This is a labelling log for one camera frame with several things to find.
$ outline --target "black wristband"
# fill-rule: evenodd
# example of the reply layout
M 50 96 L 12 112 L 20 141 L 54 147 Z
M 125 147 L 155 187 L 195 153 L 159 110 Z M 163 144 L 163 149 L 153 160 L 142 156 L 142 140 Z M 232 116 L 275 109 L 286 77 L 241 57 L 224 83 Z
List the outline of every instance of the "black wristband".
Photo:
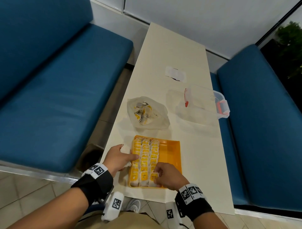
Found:
M 95 201 L 105 203 L 113 189 L 113 177 L 104 165 L 97 163 L 86 170 L 71 187 L 82 190 L 89 206 Z
M 175 202 L 179 214 L 188 216 L 191 221 L 206 212 L 214 212 L 200 188 L 195 184 L 188 184 L 180 188 Z

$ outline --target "orange plastic container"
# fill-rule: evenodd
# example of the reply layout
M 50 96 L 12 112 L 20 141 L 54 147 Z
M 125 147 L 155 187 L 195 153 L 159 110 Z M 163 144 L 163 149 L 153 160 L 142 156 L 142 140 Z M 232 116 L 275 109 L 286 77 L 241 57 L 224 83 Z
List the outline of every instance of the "orange plastic container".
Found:
M 133 138 L 132 141 L 132 152 L 134 149 L 134 139 L 136 137 L 145 137 L 145 136 L 140 136 L 136 135 Z M 182 174 L 182 161 L 181 161 L 181 156 L 180 156 L 180 142 L 179 141 L 171 141 L 171 140 L 165 140 L 165 139 L 159 139 L 159 138 L 149 138 L 150 140 L 152 139 L 157 139 L 159 141 L 159 157 L 158 157 L 158 162 L 166 162 L 174 165 L 177 170 Z M 128 176 L 128 186 L 132 187 L 130 185 L 130 177 L 131 177 L 131 172 L 132 172 L 132 166 L 129 169 L 129 176 Z M 132 187 L 132 188 L 154 188 L 154 187 Z

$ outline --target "blue bench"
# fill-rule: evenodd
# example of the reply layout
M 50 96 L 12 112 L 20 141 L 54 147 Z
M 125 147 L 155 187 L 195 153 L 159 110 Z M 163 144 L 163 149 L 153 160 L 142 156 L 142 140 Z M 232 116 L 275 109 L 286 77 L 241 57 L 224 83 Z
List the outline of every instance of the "blue bench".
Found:
M 211 79 L 231 111 L 219 124 L 234 204 L 302 211 L 302 114 L 260 50 Z
M 4 1 L 0 15 L 0 160 L 67 173 L 133 43 L 90 24 L 89 0 Z

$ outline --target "green plant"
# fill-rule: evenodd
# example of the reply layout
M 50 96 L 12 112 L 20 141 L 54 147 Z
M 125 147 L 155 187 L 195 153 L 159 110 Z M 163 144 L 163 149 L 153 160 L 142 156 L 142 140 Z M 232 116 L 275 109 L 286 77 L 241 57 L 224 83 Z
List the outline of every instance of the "green plant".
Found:
M 290 22 L 287 26 L 280 26 L 276 32 L 281 44 L 280 57 L 289 68 L 288 78 L 301 77 L 302 74 L 302 29 L 297 22 Z

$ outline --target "tabletop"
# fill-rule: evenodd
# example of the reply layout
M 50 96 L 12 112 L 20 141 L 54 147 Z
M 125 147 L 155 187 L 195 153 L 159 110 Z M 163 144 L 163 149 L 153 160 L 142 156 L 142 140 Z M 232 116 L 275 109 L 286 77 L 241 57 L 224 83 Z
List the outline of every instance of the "tabletop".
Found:
M 177 140 L 181 145 L 182 174 L 197 184 L 215 212 L 234 214 L 219 122 L 205 126 L 182 120 L 175 105 L 183 98 L 185 84 L 165 76 L 167 66 L 186 73 L 187 83 L 212 89 L 205 47 L 177 33 L 151 23 L 115 119 L 101 162 L 111 146 L 127 144 L 135 135 Z M 127 114 L 127 99 L 146 96 L 168 109 L 167 130 L 135 129 Z M 166 203 L 176 191 L 127 186 L 128 172 L 118 172 L 114 191 L 127 197 Z

